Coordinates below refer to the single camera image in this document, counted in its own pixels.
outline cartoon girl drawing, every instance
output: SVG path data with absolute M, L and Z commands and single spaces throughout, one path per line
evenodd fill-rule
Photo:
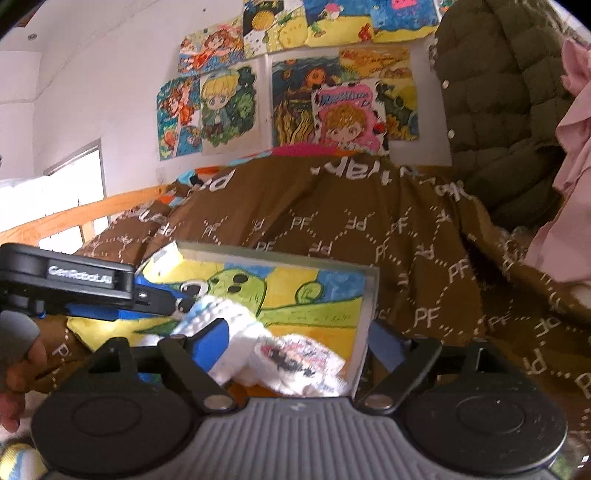
M 328 143 L 337 144 L 344 150 L 358 148 L 355 139 L 361 137 L 367 127 L 367 114 L 352 103 L 341 103 L 329 109 L 324 117 L 324 136 Z
M 168 130 L 164 134 L 164 143 L 173 150 L 173 157 L 176 157 L 178 151 L 178 139 L 182 127 L 186 127 L 193 122 L 195 107 L 189 103 L 189 94 L 191 92 L 191 82 L 172 88 L 170 94 L 162 101 L 161 108 L 166 111 L 171 119 L 178 119 L 176 131 Z
M 234 32 L 229 27 L 220 28 L 204 40 L 200 52 L 195 52 L 191 39 L 187 37 L 181 44 L 181 54 L 189 56 L 181 59 L 181 72 L 201 70 L 212 57 L 220 57 L 222 63 L 227 64 L 230 53 L 242 48 L 239 29 Z

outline brown bedspread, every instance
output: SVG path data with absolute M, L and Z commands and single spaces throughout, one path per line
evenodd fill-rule
M 366 154 L 271 156 L 196 187 L 149 234 L 137 212 L 128 220 L 144 233 L 129 223 L 117 240 L 116 224 L 82 253 L 137 263 L 178 240 L 377 265 L 377 316 L 449 345 L 489 336 L 590 445 L 591 310 L 522 265 L 519 245 L 457 184 Z

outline green padded jacket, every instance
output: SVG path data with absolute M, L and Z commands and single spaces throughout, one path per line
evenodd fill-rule
M 509 230 L 539 226 L 560 201 L 554 132 L 573 101 L 560 79 L 567 33 L 545 0 L 458 0 L 436 32 L 453 167 Z

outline children's drawing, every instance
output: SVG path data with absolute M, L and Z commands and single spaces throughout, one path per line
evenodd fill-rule
M 160 160 L 201 152 L 199 79 L 178 78 L 164 85 L 156 99 Z
M 389 140 L 418 138 L 417 88 L 410 52 L 400 46 L 344 48 L 340 51 L 343 81 L 376 78 L 384 104 Z
M 314 141 L 312 91 L 340 82 L 337 58 L 306 58 L 273 64 L 273 144 L 294 145 Z
M 316 142 L 343 150 L 385 154 L 388 139 L 377 80 L 322 87 L 313 94 Z
M 343 82 L 368 78 L 412 77 L 410 52 L 397 45 L 340 50 Z
M 191 76 L 244 60 L 242 17 L 188 35 L 181 44 L 178 72 Z
M 190 260 L 183 260 L 181 269 L 190 272 L 185 281 L 162 282 L 177 291 L 195 291 L 197 297 L 208 294 L 240 303 L 275 336 L 308 336 L 345 359 L 353 351 L 365 289 L 360 273 Z M 169 335 L 177 324 L 161 321 L 135 333 Z
M 378 100 L 384 103 L 389 140 L 418 138 L 417 88 L 412 78 L 379 82 Z
M 258 125 L 255 83 L 254 64 L 218 70 L 201 78 L 205 153 L 244 150 L 251 143 L 260 145 L 260 131 L 255 128 Z
M 308 37 L 302 0 L 250 0 L 244 5 L 244 51 L 247 59 L 301 47 Z
M 368 0 L 374 42 L 408 41 L 434 32 L 439 17 L 433 0 Z
M 309 25 L 307 45 L 335 46 L 372 39 L 373 29 L 366 0 L 304 0 Z
M 456 1 L 457 0 L 437 0 L 440 16 L 442 17 L 443 14 L 447 12 L 454 3 L 456 3 Z

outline pink garment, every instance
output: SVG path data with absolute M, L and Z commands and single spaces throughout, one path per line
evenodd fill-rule
M 535 236 L 525 263 L 558 282 L 591 281 L 591 51 L 565 42 L 564 87 L 576 95 L 556 128 L 567 153 L 554 179 L 564 205 L 556 218 Z

